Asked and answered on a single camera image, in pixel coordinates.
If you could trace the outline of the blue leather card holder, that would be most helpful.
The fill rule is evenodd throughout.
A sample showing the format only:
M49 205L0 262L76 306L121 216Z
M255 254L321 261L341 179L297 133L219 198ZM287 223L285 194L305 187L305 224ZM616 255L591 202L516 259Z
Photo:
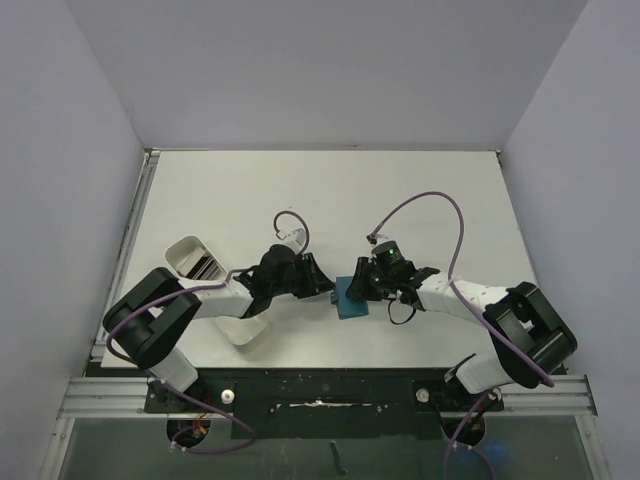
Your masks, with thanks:
M353 300L347 296L347 290L351 285L352 279L352 276L337 277L334 283L334 290L331 293L331 304L335 306L340 320L365 317L369 314L366 301Z

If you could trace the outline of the white oblong plastic tray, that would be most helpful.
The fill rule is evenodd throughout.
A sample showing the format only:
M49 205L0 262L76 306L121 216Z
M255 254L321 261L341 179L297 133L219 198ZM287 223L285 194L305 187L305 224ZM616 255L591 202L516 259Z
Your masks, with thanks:
M191 253L196 247L202 247L208 250L213 256L214 254L208 249L208 247L196 236L186 236L172 246L170 246L165 252L165 260L173 272L180 278L185 278L181 275L180 269L186 256ZM210 281L199 281L187 279L186 286L190 286L195 281L199 282L222 282L228 274L227 269L220 263L215 257L221 267L221 275ZM255 318L250 319L234 319L232 317L214 317L213 323L219 328L219 330L225 335L227 340L235 347L244 347L257 338L267 327L268 322L265 317L258 315Z

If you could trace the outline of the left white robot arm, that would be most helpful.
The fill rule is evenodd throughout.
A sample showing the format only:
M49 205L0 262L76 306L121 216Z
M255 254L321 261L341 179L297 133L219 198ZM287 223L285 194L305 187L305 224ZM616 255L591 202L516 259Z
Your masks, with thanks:
M177 344L194 319L251 319L274 298L306 299L334 289L311 253L275 244L260 262L233 269L219 282L192 281L187 287L166 267L149 272L105 314L106 349L148 372L168 388L180 410L200 405L204 387L196 368Z

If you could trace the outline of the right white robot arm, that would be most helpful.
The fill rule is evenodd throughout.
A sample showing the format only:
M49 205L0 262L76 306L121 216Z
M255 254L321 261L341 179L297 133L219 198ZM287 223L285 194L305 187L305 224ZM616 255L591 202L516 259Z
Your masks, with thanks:
M459 409L503 385L549 385L553 371L578 348L571 329L535 284L494 287L455 280L436 268L416 267L394 241L357 259L346 296L398 301L413 312L447 314L483 326L493 351L472 353L448 371L446 399Z

